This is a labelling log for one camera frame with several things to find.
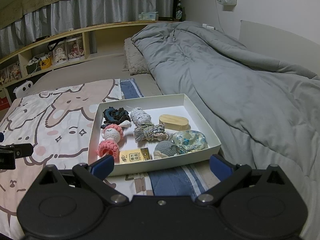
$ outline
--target white cardboard tray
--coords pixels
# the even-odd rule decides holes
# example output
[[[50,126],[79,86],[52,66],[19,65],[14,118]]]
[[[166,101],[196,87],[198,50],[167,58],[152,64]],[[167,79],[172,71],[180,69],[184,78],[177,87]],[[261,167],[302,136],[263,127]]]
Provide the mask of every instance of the white cardboard tray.
[[[96,151],[98,149],[99,143],[102,141],[100,126],[104,121],[103,111],[109,108],[109,106],[112,106],[116,109],[123,107],[129,113],[133,108],[141,107],[145,112],[151,115],[151,121],[153,124],[159,123],[159,116],[161,114],[173,114],[186,117],[189,120],[190,129],[202,132],[208,142],[207,149],[197,152],[162,159],[152,159],[144,162],[115,164],[113,172],[109,176],[162,170],[190,163],[196,163],[208,160],[212,154],[217,154],[220,149],[221,143],[219,138],[212,130],[208,122],[204,119],[199,110],[196,108],[196,106],[185,94],[124,99],[99,104],[93,121],[90,136],[88,164],[91,164],[99,159]],[[130,128],[124,129],[124,139],[118,143],[120,151],[148,147],[149,152],[153,158],[153,151],[159,141],[144,140],[141,143],[137,144],[134,141],[133,137],[133,130],[135,127],[136,125],[132,122],[132,126]],[[168,129],[166,129],[165,131],[168,134],[176,132],[174,130]]]

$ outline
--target twisted cord bundle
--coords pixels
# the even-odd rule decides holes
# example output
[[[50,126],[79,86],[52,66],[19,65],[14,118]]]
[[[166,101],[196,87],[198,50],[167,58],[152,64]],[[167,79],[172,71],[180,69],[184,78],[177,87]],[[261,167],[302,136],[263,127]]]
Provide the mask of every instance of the twisted cord bundle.
[[[151,123],[140,125],[133,131],[134,140],[136,142],[142,140],[153,141],[154,139],[157,139],[159,141],[167,140],[168,135],[164,132],[164,127],[164,123],[160,123],[157,125],[153,125]]]

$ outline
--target metal screw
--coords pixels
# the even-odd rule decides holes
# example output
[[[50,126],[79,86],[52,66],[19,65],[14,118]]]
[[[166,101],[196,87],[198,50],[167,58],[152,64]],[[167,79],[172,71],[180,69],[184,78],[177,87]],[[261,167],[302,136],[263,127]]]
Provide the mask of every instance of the metal screw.
[[[210,194],[201,194],[198,197],[198,200],[201,201],[202,203],[211,202],[213,199],[214,199],[214,197]]]
[[[121,204],[127,200],[127,198],[122,194],[112,195],[110,199],[115,204]]]
[[[164,206],[167,202],[165,200],[159,200],[157,202],[160,206]]]

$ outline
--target crochet doll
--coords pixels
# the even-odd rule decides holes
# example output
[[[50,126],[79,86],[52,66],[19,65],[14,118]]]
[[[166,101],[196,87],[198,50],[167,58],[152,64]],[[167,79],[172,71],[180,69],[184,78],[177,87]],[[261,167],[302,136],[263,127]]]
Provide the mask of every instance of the crochet doll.
[[[128,120],[121,124],[109,124],[101,132],[104,141],[99,144],[97,154],[103,157],[105,154],[110,154],[115,159],[115,163],[119,163],[119,146],[118,142],[123,139],[122,127],[130,127],[131,122]]]

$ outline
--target white charger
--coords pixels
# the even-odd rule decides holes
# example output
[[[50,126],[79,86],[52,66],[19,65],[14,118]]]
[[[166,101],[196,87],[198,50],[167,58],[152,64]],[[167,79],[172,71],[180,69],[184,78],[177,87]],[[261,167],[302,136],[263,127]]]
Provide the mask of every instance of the white charger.
[[[216,29],[216,27],[209,26],[206,23],[203,23],[202,27],[207,28],[207,29],[211,29],[211,30],[215,30]]]

